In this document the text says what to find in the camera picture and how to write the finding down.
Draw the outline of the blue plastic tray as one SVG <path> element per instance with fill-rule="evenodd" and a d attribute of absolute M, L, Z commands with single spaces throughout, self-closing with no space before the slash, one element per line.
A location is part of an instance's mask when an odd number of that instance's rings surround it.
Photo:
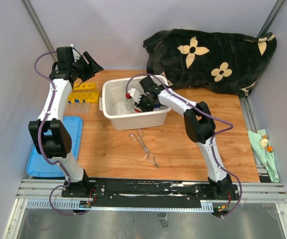
<path fill-rule="evenodd" d="M 71 152 L 75 160 L 78 160 L 83 130 L 83 121 L 80 117 L 77 116 L 64 116 L 63 125 L 65 126 L 72 139 Z M 26 172 L 29 176 L 40 178 L 58 178 L 64 176 L 63 172 L 58 166 L 50 165 L 44 160 L 42 155 L 37 153 L 34 145 L 32 146 L 32 150 L 28 159 Z"/>

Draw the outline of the small glass beaker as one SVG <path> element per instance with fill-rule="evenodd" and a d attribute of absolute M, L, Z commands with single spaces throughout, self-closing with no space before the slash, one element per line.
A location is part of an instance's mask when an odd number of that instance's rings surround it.
<path fill-rule="evenodd" d="M 132 98 L 126 99 L 125 101 L 126 110 L 131 112 L 134 109 L 134 102 Z"/>

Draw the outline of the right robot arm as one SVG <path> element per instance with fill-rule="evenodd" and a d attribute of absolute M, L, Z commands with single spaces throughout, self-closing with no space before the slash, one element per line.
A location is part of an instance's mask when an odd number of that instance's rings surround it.
<path fill-rule="evenodd" d="M 208 105 L 183 98 L 165 84 L 155 83 L 151 76 L 144 77 L 139 84 L 143 93 L 131 88 L 126 90 L 126 97 L 132 99 L 142 112 L 151 112 L 157 106 L 166 106 L 183 116 L 186 134 L 197 144 L 205 160 L 210 194 L 215 199 L 222 199 L 227 195 L 232 179 L 223 166 L 216 145 L 216 125 Z"/>

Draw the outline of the metal crucible tongs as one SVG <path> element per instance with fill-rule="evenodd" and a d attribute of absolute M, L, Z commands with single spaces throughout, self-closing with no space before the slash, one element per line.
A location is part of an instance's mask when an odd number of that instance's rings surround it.
<path fill-rule="evenodd" d="M 129 138 L 131 139 L 131 141 L 137 141 L 139 143 L 139 145 L 143 148 L 144 152 L 145 152 L 145 157 L 144 159 L 147 159 L 150 163 L 152 163 L 156 168 L 159 168 L 155 156 L 150 152 L 150 150 L 147 148 L 143 137 L 145 136 L 145 133 L 142 129 L 137 129 L 136 133 L 130 133 L 129 134 Z"/>

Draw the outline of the white plastic bin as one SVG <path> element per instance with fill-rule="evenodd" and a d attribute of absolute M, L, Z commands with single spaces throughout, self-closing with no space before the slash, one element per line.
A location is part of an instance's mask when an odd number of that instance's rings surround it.
<path fill-rule="evenodd" d="M 152 112 L 142 113 L 141 110 L 129 111 L 126 108 L 126 89 L 136 89 L 143 94 L 139 81 L 143 76 L 132 79 L 121 78 L 108 80 L 103 84 L 102 97 L 100 98 L 100 110 L 109 119 L 115 130 L 130 130 L 161 126 L 165 123 L 167 113 L 171 108 L 161 106 Z"/>

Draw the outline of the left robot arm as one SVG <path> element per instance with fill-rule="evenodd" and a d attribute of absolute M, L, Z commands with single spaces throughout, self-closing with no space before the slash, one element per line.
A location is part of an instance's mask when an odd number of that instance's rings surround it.
<path fill-rule="evenodd" d="M 91 192 L 91 185 L 86 171 L 72 153 L 72 138 L 62 121 L 75 81 L 85 82 L 103 68 L 88 52 L 81 54 L 73 46 L 58 47 L 54 54 L 57 61 L 48 76 L 36 71 L 49 82 L 49 91 L 41 114 L 37 120 L 29 122 L 28 130 L 37 153 L 63 173 L 62 196 L 86 197 Z"/>

